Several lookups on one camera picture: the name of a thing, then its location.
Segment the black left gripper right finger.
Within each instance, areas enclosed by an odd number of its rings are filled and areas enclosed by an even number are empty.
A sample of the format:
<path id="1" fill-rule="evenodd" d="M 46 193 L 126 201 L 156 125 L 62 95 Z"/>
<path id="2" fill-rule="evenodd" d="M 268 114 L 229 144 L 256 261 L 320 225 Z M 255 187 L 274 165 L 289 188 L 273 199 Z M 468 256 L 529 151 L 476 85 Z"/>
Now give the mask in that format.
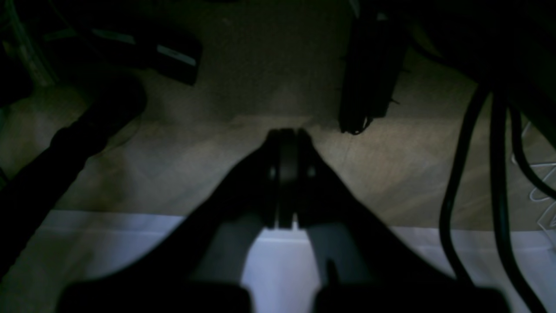
<path id="1" fill-rule="evenodd" d="M 439 271 L 349 191 L 308 132 L 290 130 L 285 168 L 297 170 L 288 212 L 306 230 L 322 287 L 314 313 L 507 313 L 496 289 Z"/>

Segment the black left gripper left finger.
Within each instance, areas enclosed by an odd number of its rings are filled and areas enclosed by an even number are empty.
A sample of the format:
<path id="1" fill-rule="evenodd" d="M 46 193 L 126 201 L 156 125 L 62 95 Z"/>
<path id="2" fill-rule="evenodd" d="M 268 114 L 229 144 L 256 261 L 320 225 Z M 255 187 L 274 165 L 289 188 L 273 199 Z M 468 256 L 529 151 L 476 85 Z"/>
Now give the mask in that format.
<path id="1" fill-rule="evenodd" d="M 275 217 L 280 137 L 242 159 L 207 200 L 151 251 L 110 275 L 75 283 L 58 313 L 249 313 L 240 285 L 252 243 Z"/>

